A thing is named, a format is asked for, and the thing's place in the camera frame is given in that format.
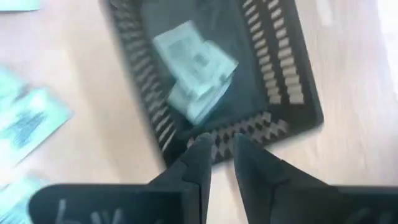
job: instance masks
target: light wood floor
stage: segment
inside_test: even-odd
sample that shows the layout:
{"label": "light wood floor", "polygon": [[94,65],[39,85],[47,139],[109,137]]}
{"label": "light wood floor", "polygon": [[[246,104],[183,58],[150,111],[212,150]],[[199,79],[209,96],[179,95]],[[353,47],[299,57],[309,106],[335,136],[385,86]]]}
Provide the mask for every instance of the light wood floor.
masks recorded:
{"label": "light wood floor", "polygon": [[[376,0],[297,4],[325,124],[272,152],[329,184],[398,185],[394,18],[379,16]],[[50,86],[75,113],[13,175],[144,183],[161,172],[97,0],[42,0],[40,11],[0,14],[0,49],[1,63],[33,86]],[[213,173],[209,223],[247,222],[232,164]]]}

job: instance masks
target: black object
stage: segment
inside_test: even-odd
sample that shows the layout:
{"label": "black object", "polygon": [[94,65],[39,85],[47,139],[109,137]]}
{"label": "black object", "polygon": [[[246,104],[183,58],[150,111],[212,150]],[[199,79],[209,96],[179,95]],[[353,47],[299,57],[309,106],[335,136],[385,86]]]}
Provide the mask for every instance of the black object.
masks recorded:
{"label": "black object", "polygon": [[213,141],[203,135],[146,185],[53,185],[29,203],[34,224],[205,224]]}
{"label": "black object", "polygon": [[[236,177],[249,224],[395,224],[398,189],[335,187],[251,142],[234,139]],[[200,136],[147,185],[55,185],[29,204],[34,224],[206,223],[213,143]]]}
{"label": "black object", "polygon": [[[201,133],[216,140],[218,163],[232,158],[235,133],[266,146],[322,124],[294,0],[109,0],[106,10],[168,166]],[[225,96],[195,127],[165,102],[168,71],[151,44],[187,20],[239,60]]]}

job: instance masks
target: black wastebasket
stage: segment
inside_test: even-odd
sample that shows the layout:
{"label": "black wastebasket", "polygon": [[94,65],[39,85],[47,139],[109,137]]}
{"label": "black wastebasket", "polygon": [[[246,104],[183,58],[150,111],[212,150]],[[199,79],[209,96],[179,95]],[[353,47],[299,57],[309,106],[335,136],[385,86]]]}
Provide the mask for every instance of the black wastebasket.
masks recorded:
{"label": "black wastebasket", "polygon": [[[247,134],[266,146],[322,124],[322,109],[294,0],[218,1],[218,10],[228,10],[230,14],[224,17],[224,24],[239,29],[236,33],[240,32],[242,41],[237,45],[242,45],[245,51],[240,52],[246,54],[231,52],[243,63],[234,74],[234,87],[223,96],[229,101],[220,103],[213,118],[199,126],[190,125],[165,101],[163,71],[147,33],[148,15],[142,11],[145,1],[169,0],[108,0],[106,11],[120,40],[129,77],[139,90],[142,109],[168,166],[201,133],[214,136],[218,150],[213,158],[214,163],[219,163],[232,158],[235,133]],[[192,1],[200,7],[205,0]],[[222,37],[218,44],[223,44]]]}

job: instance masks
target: wooden floor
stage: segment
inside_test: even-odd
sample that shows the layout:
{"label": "wooden floor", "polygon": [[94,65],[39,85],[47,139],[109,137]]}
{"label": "wooden floor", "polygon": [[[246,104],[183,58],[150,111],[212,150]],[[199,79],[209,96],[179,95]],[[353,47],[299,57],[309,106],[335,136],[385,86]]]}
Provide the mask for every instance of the wooden floor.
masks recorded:
{"label": "wooden floor", "polygon": [[[393,2],[297,1],[325,124],[271,151],[326,183],[398,185],[398,19],[386,16],[397,12]],[[75,113],[4,173],[144,183],[161,172],[107,21],[96,0],[42,0],[40,11],[0,14],[0,62],[33,86],[50,86]],[[233,172],[232,164],[214,168],[209,223],[247,222]]]}

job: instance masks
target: trash bin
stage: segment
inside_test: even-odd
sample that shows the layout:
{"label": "trash bin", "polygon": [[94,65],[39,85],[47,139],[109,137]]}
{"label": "trash bin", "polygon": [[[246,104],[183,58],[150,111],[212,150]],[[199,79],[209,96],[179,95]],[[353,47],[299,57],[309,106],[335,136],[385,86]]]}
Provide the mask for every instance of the trash bin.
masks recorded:
{"label": "trash bin", "polygon": [[[215,139],[216,164],[232,158],[235,133],[266,146],[322,124],[294,0],[108,0],[106,11],[168,166],[201,133]],[[187,20],[239,62],[215,110],[196,126],[165,100],[167,70],[152,45],[154,35]]]}

